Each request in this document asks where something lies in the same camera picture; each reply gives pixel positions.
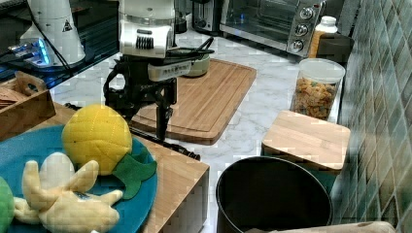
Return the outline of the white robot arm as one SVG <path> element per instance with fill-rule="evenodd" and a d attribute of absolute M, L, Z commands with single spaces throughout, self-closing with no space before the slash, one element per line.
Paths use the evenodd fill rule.
<path fill-rule="evenodd" d="M 163 78 L 160 63 L 174 43 L 174 0 L 119 0 L 121 57 L 103 85 L 105 104 L 127 121 L 156 105 L 156 136 L 164 140 L 177 101 L 177 79 Z"/>

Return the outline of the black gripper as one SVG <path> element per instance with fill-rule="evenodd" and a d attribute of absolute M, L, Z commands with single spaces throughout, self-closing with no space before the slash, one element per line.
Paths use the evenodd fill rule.
<path fill-rule="evenodd" d="M 163 141 L 168 121 L 173 115 L 171 106 L 177 102 L 177 79 L 151 81 L 148 72 L 149 62 L 145 58 L 123 55 L 115 62 L 114 68 L 103 85 L 105 104 L 127 120 L 131 120 L 141 108 L 157 104 L 156 136 Z M 122 75 L 124 78 L 122 89 L 110 87 L 110 82 L 116 75 Z"/>

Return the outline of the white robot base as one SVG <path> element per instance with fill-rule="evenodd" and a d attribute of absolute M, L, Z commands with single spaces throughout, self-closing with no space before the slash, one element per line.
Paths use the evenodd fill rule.
<path fill-rule="evenodd" d="M 32 25 L 9 50 L 39 69 L 76 69 L 86 59 L 69 0 L 27 0 Z"/>

